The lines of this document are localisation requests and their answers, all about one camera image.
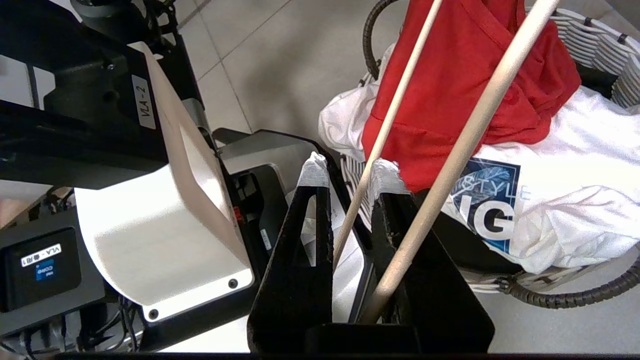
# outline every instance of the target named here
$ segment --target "laundry basket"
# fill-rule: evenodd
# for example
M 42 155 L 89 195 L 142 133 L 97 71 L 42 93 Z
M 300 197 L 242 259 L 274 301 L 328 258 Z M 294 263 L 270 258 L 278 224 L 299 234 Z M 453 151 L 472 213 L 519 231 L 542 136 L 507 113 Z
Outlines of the laundry basket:
M 360 80 L 358 84 L 359 87 L 373 82 L 378 76 L 380 61 L 375 60 L 371 50 L 371 33 L 373 23 L 382 10 L 395 1 L 397 0 L 380 1 L 376 7 L 374 7 L 367 19 L 363 37 L 363 46 L 369 71 Z M 611 100 L 613 102 L 624 108 L 640 104 L 640 61 L 638 60 L 638 57 L 640 56 L 640 43 L 637 40 L 610 28 L 598 20 L 584 17 L 569 10 L 557 9 L 553 16 L 551 16 L 551 19 L 556 22 L 559 37 L 562 39 L 575 61 L 586 67 L 606 71 L 610 74 L 619 76 L 612 87 Z M 340 164 L 342 166 L 342 175 L 345 179 L 347 190 L 349 195 L 353 197 L 360 177 L 362 176 L 362 172 L 364 171 L 365 163 L 343 155 L 341 156 Z M 369 230 L 371 230 L 371 202 L 372 199 L 369 199 L 367 195 L 365 195 L 359 209 L 360 217 Z M 640 266 L 640 258 L 636 261 L 636 265 Z M 518 284 L 531 291 L 548 291 L 562 283 L 581 276 L 586 272 L 595 270 L 599 266 L 602 266 L 602 264 L 575 268 L 552 267 L 539 275 L 522 272 L 516 274 L 512 279 L 515 278 Z M 469 286 L 479 293 L 500 293 L 500 284 L 498 279 L 502 279 L 507 276 L 506 274 L 480 274 L 464 268 L 460 268 L 460 271 L 466 278 Z M 603 295 L 604 297 L 602 299 L 595 299 L 593 302 L 608 299 L 618 293 L 618 291 L 611 291 L 611 293 Z M 545 304 L 536 305 L 543 307 L 556 307 L 555 304 L 548 303 L 546 303 L 546 306 Z M 566 307 L 582 305 L 585 304 L 572 304 L 571 306 Z

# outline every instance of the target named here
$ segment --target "white label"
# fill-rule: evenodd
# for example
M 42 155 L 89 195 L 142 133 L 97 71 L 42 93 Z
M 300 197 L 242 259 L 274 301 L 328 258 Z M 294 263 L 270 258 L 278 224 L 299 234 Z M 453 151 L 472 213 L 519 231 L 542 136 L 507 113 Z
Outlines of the white label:
M 264 243 L 264 247 L 267 248 L 267 251 L 271 250 L 271 242 L 269 241 L 269 235 L 267 235 L 267 231 L 265 229 L 260 229 L 260 235 L 262 235 L 262 242 Z
M 136 96 L 136 109 L 140 125 L 149 129 L 156 129 L 156 118 L 154 117 L 151 94 L 149 94 L 149 83 L 147 80 L 135 75 L 131 75 L 133 83 L 133 94 Z
M 60 244 L 55 244 L 53 246 L 47 247 L 46 249 L 42 249 L 38 252 L 34 252 L 29 256 L 25 256 L 20 260 L 22 263 L 22 267 L 26 267 L 29 265 L 33 265 L 39 261 L 50 258 L 53 255 L 59 254 L 62 252 L 62 246 Z

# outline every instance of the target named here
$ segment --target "label sticker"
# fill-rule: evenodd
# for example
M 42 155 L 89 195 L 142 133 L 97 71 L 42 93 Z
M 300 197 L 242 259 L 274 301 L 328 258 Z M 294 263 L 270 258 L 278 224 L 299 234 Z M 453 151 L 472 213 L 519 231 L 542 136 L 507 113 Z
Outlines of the label sticker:
M 138 121 L 140 121 L 141 126 L 155 130 L 156 118 L 151 105 L 153 99 L 149 93 L 149 83 L 147 83 L 147 80 L 135 75 L 131 75 L 131 82 L 133 83 L 133 94 L 136 96 Z
M 265 229 L 260 229 L 260 235 L 262 235 L 262 242 L 264 242 L 264 247 L 267 248 L 267 251 L 271 250 L 271 242 L 269 241 L 269 235 L 267 235 L 267 231 Z
M 44 279 L 50 279 L 55 275 L 53 268 L 53 259 L 43 261 L 36 265 L 36 281 L 43 281 Z
M 25 256 L 24 258 L 20 259 L 20 262 L 22 263 L 22 267 L 24 268 L 29 265 L 35 264 L 38 261 L 50 258 L 51 256 L 59 254 L 61 252 L 62 246 L 60 246 L 60 244 L 55 244 L 53 246 L 47 247 L 46 249 L 34 252 L 29 256 Z
M 520 166 L 471 158 L 451 190 L 467 226 L 485 242 L 509 254 Z

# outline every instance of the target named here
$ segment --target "blue logo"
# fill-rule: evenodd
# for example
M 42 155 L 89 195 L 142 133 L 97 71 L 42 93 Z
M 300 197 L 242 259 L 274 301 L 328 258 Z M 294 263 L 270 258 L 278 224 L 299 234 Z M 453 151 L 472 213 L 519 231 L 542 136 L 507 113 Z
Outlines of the blue logo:
M 55 275 L 53 259 L 43 261 L 36 265 L 36 281 L 50 279 Z
M 486 243 L 509 254 L 520 166 L 471 158 L 451 190 L 456 209 Z

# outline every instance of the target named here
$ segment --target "grey floor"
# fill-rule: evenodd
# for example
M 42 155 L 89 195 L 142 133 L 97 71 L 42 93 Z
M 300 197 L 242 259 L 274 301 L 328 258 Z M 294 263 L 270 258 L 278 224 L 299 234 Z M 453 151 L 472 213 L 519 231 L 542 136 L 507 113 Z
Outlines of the grey floor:
M 274 129 L 317 138 L 320 110 L 333 96 L 353 88 L 365 72 L 362 26 L 375 2 L 178 0 L 182 35 L 211 128 Z M 397 38 L 407 3 L 393 4 L 377 21 L 376 54 Z M 617 3 L 618 9 L 625 3 L 623 13 L 628 14 L 640 1 Z M 640 40 L 640 32 L 604 0 L 562 0 L 561 7 Z M 613 261 L 559 290 L 586 290 L 610 281 L 635 256 Z M 497 328 L 492 352 L 640 352 L 640 288 L 566 311 L 538 309 L 503 295 L 479 298 Z

